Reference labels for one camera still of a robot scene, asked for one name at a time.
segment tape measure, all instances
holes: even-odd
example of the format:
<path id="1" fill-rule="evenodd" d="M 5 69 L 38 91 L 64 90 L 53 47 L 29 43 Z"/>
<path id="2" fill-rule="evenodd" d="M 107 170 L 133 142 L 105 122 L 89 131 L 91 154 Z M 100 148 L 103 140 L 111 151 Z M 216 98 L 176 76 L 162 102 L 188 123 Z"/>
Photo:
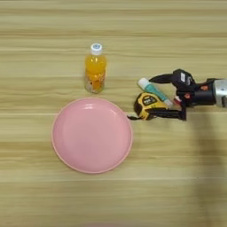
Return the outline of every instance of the tape measure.
<path id="1" fill-rule="evenodd" d="M 167 110 L 168 106 L 163 103 L 160 98 L 152 93 L 143 92 L 139 94 L 134 104 L 134 111 L 137 113 L 137 118 L 130 116 L 131 120 L 150 120 L 155 114 L 152 109 Z"/>

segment table surface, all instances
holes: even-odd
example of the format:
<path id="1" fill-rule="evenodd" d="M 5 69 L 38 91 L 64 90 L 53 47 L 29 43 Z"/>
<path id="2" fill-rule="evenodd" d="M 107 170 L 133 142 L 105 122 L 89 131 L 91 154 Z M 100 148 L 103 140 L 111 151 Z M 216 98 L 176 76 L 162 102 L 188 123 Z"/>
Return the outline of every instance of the table surface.
<path id="1" fill-rule="evenodd" d="M 53 119 L 74 99 L 132 114 L 142 76 L 181 67 L 197 82 L 226 77 L 226 24 L 224 0 L 0 1 L 0 226 L 227 226 L 223 109 L 133 121 L 129 157 L 105 174 L 73 171 L 51 147 Z M 94 42 L 108 59 L 99 95 L 82 83 Z"/>

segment silver metal cylinder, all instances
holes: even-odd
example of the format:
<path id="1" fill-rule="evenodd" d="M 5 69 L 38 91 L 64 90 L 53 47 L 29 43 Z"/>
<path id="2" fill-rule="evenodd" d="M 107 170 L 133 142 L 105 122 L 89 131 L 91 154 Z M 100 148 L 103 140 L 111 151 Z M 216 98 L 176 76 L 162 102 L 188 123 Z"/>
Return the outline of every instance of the silver metal cylinder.
<path id="1" fill-rule="evenodd" d="M 214 81 L 216 105 L 227 108 L 227 79 Z"/>

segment yellow tape measure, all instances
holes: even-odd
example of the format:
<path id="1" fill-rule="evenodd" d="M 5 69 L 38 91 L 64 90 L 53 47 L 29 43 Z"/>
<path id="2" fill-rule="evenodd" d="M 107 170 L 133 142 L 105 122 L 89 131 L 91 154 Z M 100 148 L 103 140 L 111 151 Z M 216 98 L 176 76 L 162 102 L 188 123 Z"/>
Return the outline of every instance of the yellow tape measure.
<path id="1" fill-rule="evenodd" d="M 134 110 L 139 118 L 143 120 L 153 118 L 153 115 L 149 113 L 149 110 L 153 108 L 168 109 L 168 106 L 158 96 L 151 93 L 143 92 L 137 97 Z"/>

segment orange liquid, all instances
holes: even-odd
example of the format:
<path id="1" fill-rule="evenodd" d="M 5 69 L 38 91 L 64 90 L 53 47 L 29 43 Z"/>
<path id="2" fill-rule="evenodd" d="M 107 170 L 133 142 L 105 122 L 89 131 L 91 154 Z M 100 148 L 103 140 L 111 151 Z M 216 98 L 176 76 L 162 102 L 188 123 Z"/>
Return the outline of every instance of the orange liquid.
<path id="1" fill-rule="evenodd" d="M 104 89 L 106 76 L 105 55 L 89 55 L 85 59 L 85 87 L 88 91 L 99 93 Z"/>

